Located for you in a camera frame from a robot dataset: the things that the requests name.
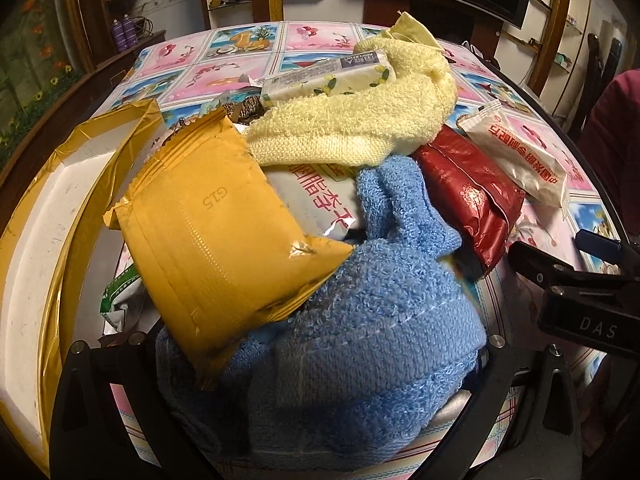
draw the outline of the red foil wrapper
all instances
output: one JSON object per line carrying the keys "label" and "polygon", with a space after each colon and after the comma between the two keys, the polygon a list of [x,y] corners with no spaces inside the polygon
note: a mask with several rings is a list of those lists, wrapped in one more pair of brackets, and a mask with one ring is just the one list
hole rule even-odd
{"label": "red foil wrapper", "polygon": [[524,191],[470,140],[444,125],[416,160],[431,203],[490,272],[520,215]]}

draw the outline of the white snack package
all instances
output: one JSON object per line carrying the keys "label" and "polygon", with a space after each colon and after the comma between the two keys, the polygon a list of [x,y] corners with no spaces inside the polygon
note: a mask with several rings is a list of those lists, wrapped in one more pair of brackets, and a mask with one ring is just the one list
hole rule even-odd
{"label": "white snack package", "polygon": [[260,101],[264,108],[295,97],[353,94],[396,79],[383,50],[318,61],[266,79]]}
{"label": "white snack package", "polygon": [[363,227],[352,168],[292,164],[262,170],[306,234],[343,240],[349,229]]}
{"label": "white snack package", "polygon": [[511,127],[498,99],[459,120],[458,126],[524,191],[545,205],[567,210],[566,171],[553,155]]}

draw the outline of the patterned tablecloth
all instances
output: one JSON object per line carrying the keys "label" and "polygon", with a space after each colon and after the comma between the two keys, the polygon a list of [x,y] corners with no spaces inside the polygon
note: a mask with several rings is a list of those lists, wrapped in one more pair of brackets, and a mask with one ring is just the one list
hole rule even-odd
{"label": "patterned tablecloth", "polygon": [[[98,113],[121,103],[155,97],[169,126],[180,118],[190,119],[207,112],[216,96],[231,92],[241,101],[251,91],[241,75],[254,80],[312,65],[321,59],[350,54],[360,39],[377,34],[379,27],[353,23],[281,22],[243,25],[202,32],[157,44],[143,50],[133,69],[105,101]],[[566,216],[558,209],[526,201],[509,242],[524,240],[572,264],[579,270],[617,272],[603,261],[579,253],[573,244],[580,228],[618,238],[606,208],[571,151],[555,131],[498,76],[482,65],[466,49],[442,42],[456,82],[458,104],[447,124],[460,132],[456,119],[498,98],[514,128],[553,154],[569,174],[571,203]],[[536,327],[542,291],[518,277],[503,259],[485,279],[464,282],[476,302],[489,333],[500,333],[514,346],[542,349],[553,338]],[[600,352],[560,342],[578,388],[587,384],[600,363]],[[132,417],[126,398],[116,394],[129,433],[141,455],[154,461],[140,427]],[[309,478],[405,479],[436,447],[459,413],[468,395],[458,394],[436,416],[420,437],[389,462],[348,475],[305,474]],[[504,403],[502,412],[477,462],[490,458],[503,436],[516,407],[517,392]],[[221,466],[227,478],[295,477],[281,472],[257,472],[238,466]]]}

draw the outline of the person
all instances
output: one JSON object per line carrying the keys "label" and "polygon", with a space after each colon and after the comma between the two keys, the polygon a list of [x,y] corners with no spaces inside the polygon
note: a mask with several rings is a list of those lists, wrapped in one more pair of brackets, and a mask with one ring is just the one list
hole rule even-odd
{"label": "person", "polygon": [[627,235],[640,235],[640,70],[617,76],[584,125],[578,149],[604,184]]}

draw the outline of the bottle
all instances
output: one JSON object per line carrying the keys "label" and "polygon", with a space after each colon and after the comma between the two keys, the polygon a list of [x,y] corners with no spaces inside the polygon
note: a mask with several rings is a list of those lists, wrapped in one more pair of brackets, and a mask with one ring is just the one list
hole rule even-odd
{"label": "bottle", "polygon": [[113,34],[113,39],[116,42],[118,53],[124,52],[127,49],[127,39],[124,35],[124,28],[118,20],[113,20],[113,25],[111,25],[111,33]]}
{"label": "bottle", "polygon": [[124,37],[127,40],[127,48],[137,45],[138,37],[136,35],[136,27],[128,14],[125,14],[122,19],[122,28],[124,29]]}

